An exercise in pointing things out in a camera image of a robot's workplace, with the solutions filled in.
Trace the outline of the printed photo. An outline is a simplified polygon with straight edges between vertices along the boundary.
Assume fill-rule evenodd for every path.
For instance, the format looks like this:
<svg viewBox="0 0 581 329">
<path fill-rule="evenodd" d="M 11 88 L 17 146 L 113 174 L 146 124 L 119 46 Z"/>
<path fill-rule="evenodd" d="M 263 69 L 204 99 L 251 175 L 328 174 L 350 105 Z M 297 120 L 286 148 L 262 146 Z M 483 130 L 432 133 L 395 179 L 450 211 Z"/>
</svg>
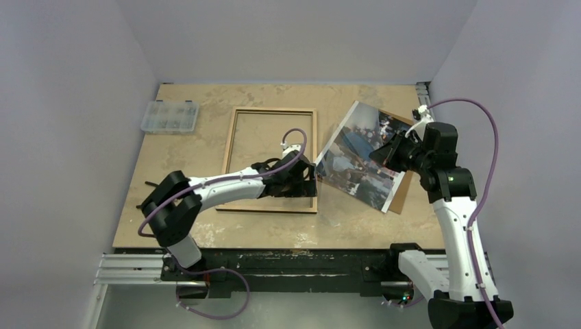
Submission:
<svg viewBox="0 0 581 329">
<path fill-rule="evenodd" d="M 383 146 L 395 133 L 406 131 L 410 127 L 404 122 L 380 113 L 378 108 L 355 101 L 323 147 L 315 164 L 317 165 L 320 161 L 321 154 L 329 149 L 349 153 L 367 161 L 370 165 L 375 165 L 393 177 L 393 189 L 397 190 L 401 182 L 401 173 L 378 166 L 369 158 L 369 154 Z M 393 189 L 388 199 L 390 203 L 393 198 Z M 388 212 L 390 203 L 384 207 L 383 213 Z"/>
</svg>

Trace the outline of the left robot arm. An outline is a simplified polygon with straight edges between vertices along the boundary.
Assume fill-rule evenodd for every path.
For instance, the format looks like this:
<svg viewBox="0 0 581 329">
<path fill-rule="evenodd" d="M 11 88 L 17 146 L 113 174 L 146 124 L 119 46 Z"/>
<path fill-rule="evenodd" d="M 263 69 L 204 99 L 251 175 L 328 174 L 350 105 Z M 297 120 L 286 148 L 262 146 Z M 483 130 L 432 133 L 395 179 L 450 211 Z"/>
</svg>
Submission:
<svg viewBox="0 0 581 329">
<path fill-rule="evenodd" d="M 201 212 L 244 199 L 316 196 L 315 165 L 298 151 L 211 178 L 187 178 L 173 171 L 139 206 L 145 220 L 138 234 L 144 236 L 148 226 L 149 236 L 177 261 L 178 272 L 196 280 L 203 274 L 204 261 L 190 230 Z"/>
</svg>

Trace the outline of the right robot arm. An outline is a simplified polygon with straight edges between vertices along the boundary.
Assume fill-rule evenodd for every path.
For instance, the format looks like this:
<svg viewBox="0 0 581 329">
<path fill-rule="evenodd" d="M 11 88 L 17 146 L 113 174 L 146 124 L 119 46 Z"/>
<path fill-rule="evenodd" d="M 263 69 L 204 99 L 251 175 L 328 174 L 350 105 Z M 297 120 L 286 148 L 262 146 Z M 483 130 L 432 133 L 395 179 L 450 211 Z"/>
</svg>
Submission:
<svg viewBox="0 0 581 329">
<path fill-rule="evenodd" d="M 449 274 L 444 277 L 424 252 L 412 248 L 387 257 L 384 268 L 394 279 L 412 280 L 428 301 L 433 328 L 503 328 L 514 310 L 499 297 L 487 267 L 475 184 L 470 170 L 456 164 L 457 142 L 453 125 L 428 123 L 421 136 L 398 132 L 370 153 L 377 165 L 419 175 L 441 227 Z"/>
</svg>

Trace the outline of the black wooden picture frame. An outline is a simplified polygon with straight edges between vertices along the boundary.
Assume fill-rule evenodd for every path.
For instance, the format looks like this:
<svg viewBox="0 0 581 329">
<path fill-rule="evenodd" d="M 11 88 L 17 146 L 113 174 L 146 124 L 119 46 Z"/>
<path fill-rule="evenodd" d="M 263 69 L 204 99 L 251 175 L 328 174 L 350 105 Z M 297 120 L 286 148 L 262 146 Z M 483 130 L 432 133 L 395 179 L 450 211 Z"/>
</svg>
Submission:
<svg viewBox="0 0 581 329">
<path fill-rule="evenodd" d="M 317 112 L 314 108 L 252 108 L 238 106 L 232 111 L 226 135 L 222 172 L 240 171 L 256 162 L 281 158 L 282 143 L 287 146 L 303 142 L 299 128 L 307 135 L 305 157 L 313 161 L 318 155 Z M 219 205 L 226 212 L 317 213 L 317 198 L 245 199 Z"/>
</svg>

